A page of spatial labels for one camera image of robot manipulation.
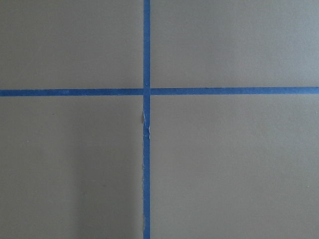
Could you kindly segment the crossing blue tape strip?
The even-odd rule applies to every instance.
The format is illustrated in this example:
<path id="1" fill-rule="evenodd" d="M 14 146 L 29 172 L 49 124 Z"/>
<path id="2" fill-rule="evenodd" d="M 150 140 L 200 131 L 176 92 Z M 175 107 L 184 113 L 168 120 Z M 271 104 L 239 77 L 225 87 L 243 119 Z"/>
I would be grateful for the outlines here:
<path id="1" fill-rule="evenodd" d="M 150 185 L 151 1 L 143 1 L 143 238 L 151 238 Z"/>

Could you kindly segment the long blue tape strip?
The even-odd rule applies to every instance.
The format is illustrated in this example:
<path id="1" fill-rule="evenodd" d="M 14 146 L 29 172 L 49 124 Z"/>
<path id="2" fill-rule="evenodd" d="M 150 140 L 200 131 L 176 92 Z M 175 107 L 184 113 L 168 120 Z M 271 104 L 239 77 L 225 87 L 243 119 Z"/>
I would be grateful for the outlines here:
<path id="1" fill-rule="evenodd" d="M 166 95 L 285 95 L 318 94 L 318 87 L 226 87 L 226 88 L 151 88 L 140 89 L 23 89 L 1 90 L 2 97 L 51 96 L 151 96 Z"/>

